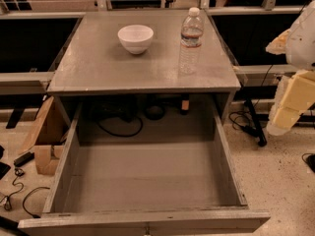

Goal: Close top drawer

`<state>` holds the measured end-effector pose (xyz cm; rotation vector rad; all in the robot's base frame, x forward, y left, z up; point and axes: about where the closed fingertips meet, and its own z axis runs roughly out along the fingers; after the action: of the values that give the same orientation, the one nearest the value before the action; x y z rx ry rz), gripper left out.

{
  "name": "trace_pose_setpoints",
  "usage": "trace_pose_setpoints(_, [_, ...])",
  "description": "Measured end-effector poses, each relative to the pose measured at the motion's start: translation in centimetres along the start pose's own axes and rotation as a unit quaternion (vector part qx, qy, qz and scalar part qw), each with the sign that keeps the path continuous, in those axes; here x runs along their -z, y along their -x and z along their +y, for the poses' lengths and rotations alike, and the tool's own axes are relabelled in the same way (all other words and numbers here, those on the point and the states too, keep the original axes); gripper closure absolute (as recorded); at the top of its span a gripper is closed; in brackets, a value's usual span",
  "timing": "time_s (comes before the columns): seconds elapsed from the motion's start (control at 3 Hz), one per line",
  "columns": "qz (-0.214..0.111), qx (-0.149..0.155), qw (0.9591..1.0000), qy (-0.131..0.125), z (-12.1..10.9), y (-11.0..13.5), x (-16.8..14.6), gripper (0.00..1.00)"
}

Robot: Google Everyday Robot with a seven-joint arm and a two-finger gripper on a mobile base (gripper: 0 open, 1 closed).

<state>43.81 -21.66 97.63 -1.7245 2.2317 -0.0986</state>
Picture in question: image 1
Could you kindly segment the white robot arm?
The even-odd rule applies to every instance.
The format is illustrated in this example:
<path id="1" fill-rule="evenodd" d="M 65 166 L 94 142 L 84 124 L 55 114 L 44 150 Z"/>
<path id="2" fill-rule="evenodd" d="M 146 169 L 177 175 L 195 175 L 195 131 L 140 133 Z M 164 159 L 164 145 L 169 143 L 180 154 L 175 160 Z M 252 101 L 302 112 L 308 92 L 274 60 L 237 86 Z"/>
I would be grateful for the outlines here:
<path id="1" fill-rule="evenodd" d="M 267 132 L 280 136 L 315 103 L 315 1 L 267 45 L 266 51 L 284 54 L 286 62 L 297 69 L 293 76 L 283 76 L 279 82 L 269 114 Z"/>

